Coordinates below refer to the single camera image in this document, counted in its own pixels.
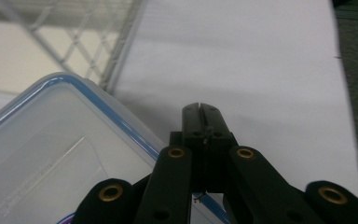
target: wire rack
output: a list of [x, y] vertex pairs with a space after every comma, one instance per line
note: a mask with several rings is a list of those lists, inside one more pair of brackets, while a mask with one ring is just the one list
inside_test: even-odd
[[0, 0], [64, 71], [105, 85], [117, 64], [140, 0]]

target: plastic container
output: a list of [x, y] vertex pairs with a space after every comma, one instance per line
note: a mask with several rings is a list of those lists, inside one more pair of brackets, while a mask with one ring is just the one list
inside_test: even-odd
[[[107, 178], [135, 183], [164, 146], [87, 79], [53, 74], [0, 111], [0, 223], [69, 223]], [[194, 223], [219, 223], [202, 204]]]

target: brass ring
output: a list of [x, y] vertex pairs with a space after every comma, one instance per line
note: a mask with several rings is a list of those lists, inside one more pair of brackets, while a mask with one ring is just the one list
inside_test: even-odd
[[251, 149], [240, 148], [237, 150], [237, 155], [245, 159], [251, 159], [255, 156], [255, 153]]
[[[117, 192], [112, 195], [106, 194], [106, 192], [110, 189], [115, 189]], [[122, 194], [123, 194], [123, 188], [119, 184], [112, 184], [101, 189], [99, 193], [99, 197], [101, 201], [109, 203], [118, 199]]]
[[172, 158], [181, 158], [185, 156], [185, 151], [178, 147], [171, 148], [170, 150], [168, 150], [168, 155]]
[[[326, 199], [330, 203], [345, 204], [348, 202], [347, 197], [343, 193], [331, 187], [320, 187], [318, 192], [324, 199]], [[334, 198], [328, 195], [327, 193], [329, 192], [336, 194], [338, 198]]]

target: white tabletop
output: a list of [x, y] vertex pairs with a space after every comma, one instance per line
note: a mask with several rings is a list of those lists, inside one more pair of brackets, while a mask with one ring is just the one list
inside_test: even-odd
[[218, 107], [293, 186], [358, 196], [358, 150], [330, 1], [149, 0], [113, 95], [168, 144], [181, 109]]

